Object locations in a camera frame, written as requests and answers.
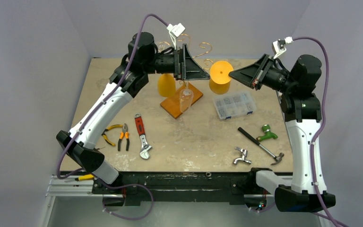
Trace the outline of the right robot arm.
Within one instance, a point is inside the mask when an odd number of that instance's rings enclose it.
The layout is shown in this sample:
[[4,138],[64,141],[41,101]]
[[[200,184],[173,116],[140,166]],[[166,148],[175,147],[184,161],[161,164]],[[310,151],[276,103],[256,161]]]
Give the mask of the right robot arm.
[[229,73],[252,89],[267,86],[281,93],[280,107],[292,148],[294,169],[290,183],[270,169],[257,168],[252,170],[255,175],[246,180],[247,188],[273,194],[280,212],[314,213],[333,207],[336,197],[327,191],[320,163],[322,106],[313,92],[322,74],[321,61],[304,54],[291,70],[279,69],[276,62],[265,54],[252,65]]

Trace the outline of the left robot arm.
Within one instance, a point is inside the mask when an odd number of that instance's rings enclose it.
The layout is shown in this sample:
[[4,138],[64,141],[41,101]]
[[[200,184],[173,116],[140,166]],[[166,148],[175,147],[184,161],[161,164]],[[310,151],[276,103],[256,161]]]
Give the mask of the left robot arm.
[[59,131],[56,139],[83,170],[104,181],[109,193],[121,190],[119,172],[95,146],[116,114],[149,82],[150,74],[172,74],[176,80],[208,80],[210,75],[191,57],[186,44],[158,51],[154,36],[140,32],[128,44],[119,67],[109,78],[103,93],[86,115],[69,131]]

